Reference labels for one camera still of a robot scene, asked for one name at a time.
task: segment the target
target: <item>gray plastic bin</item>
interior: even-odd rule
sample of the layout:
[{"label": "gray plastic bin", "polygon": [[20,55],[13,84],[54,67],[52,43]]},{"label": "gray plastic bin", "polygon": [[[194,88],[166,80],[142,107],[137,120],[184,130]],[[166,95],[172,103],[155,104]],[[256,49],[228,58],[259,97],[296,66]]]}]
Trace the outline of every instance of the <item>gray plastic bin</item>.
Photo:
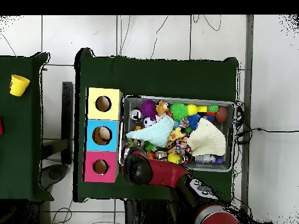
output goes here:
[{"label": "gray plastic bin", "polygon": [[211,171],[211,172],[228,172],[233,166],[234,157],[234,142],[235,142],[235,119],[237,118],[237,107],[235,103],[228,101],[212,101],[212,100],[196,100],[196,99],[180,99],[180,98],[168,98],[168,97],[154,97],[154,96],[124,96],[121,101],[121,123],[120,123],[120,143],[119,143],[119,162],[121,164],[121,150],[127,142],[126,133],[134,131],[137,123],[129,118],[129,113],[132,109],[140,107],[145,99],[150,99],[158,104],[159,100],[166,102],[179,102],[183,104],[195,104],[197,106],[208,106],[211,104],[217,104],[219,106],[226,107],[228,111],[228,118],[223,124],[216,123],[216,127],[224,134],[227,151],[223,156],[222,164],[200,164],[196,162],[190,162],[186,165],[193,170]]}]

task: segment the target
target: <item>dark green tablecloth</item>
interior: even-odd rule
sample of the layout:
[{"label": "dark green tablecloth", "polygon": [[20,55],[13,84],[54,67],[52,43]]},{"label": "dark green tablecloth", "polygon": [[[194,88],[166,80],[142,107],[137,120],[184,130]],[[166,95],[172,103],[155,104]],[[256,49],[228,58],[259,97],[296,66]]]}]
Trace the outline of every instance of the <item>dark green tablecloth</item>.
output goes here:
[{"label": "dark green tablecloth", "polygon": [[[0,199],[52,200],[39,186],[41,158],[40,68],[47,53],[30,58],[0,56]],[[9,93],[11,76],[28,78],[21,97]]]},{"label": "dark green tablecloth", "polygon": [[[115,183],[82,182],[86,87],[120,89],[125,95],[178,97],[234,102],[238,61],[165,61],[124,57],[93,57],[81,49],[75,59],[74,200],[131,198],[171,200],[170,190],[154,185],[131,185],[119,174]],[[231,199],[232,173],[197,171],[224,201]]]}]

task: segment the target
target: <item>blue box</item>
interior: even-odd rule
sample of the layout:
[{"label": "blue box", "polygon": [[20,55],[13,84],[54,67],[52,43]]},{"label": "blue box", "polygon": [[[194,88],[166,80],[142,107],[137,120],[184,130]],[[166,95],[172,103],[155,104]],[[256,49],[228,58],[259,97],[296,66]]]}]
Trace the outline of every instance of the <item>blue box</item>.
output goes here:
[{"label": "blue box", "polygon": [[[92,139],[92,133],[96,127],[107,127],[111,130],[112,139],[106,145],[98,145]],[[87,120],[86,151],[118,151],[119,121]]]}]

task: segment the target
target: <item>pink box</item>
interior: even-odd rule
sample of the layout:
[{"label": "pink box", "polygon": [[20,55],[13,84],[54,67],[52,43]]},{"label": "pink box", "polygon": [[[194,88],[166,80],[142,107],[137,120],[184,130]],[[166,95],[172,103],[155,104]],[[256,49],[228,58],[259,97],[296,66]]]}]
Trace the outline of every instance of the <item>pink box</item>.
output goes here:
[{"label": "pink box", "polygon": [[[104,160],[109,168],[106,173],[98,174],[93,170],[93,164],[97,160]],[[117,152],[108,151],[87,151],[85,161],[84,182],[114,183],[119,173]]]}]

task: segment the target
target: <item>yellow cup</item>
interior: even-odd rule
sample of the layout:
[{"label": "yellow cup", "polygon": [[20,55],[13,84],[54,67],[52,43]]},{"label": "yellow cup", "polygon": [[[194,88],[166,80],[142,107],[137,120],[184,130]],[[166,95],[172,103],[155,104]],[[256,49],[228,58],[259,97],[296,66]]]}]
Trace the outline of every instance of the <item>yellow cup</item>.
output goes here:
[{"label": "yellow cup", "polygon": [[28,87],[30,80],[18,75],[12,75],[10,93],[15,96],[22,96]]}]

